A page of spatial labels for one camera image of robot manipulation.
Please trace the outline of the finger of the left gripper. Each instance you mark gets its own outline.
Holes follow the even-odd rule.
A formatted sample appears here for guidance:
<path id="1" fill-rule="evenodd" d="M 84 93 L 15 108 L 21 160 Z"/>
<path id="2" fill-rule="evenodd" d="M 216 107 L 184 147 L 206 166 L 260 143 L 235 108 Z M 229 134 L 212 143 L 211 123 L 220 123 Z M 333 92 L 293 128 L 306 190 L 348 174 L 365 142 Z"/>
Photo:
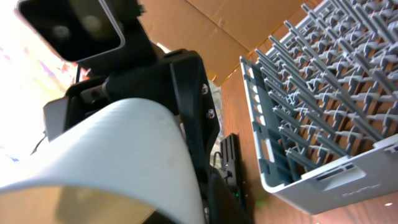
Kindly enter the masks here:
<path id="1" fill-rule="evenodd" d="M 210 167 L 207 194 L 210 224 L 249 223 L 247 213 L 234 198 L 218 169 Z"/>

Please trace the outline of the white cup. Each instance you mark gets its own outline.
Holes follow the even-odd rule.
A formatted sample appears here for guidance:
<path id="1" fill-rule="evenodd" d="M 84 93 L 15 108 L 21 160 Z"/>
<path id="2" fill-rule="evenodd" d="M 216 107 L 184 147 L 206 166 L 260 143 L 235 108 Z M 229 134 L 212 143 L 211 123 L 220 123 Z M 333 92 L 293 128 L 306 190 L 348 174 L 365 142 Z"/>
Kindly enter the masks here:
<path id="1" fill-rule="evenodd" d="M 204 223 L 198 181 L 174 115 L 114 102 L 1 174 L 2 223 Z"/>

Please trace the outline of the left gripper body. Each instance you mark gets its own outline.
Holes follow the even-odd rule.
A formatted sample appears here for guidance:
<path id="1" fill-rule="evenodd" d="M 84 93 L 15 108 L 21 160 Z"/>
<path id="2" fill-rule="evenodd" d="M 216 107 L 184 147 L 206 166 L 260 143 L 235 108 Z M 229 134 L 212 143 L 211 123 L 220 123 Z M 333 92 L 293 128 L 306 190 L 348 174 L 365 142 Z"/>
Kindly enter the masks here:
<path id="1" fill-rule="evenodd" d="M 181 118 L 201 186 L 210 183 L 210 152 L 220 131 L 203 60 L 194 50 L 163 53 L 137 19 L 127 25 L 121 49 L 84 59 L 89 78 L 68 88 L 64 130 L 118 100 L 143 98 Z"/>

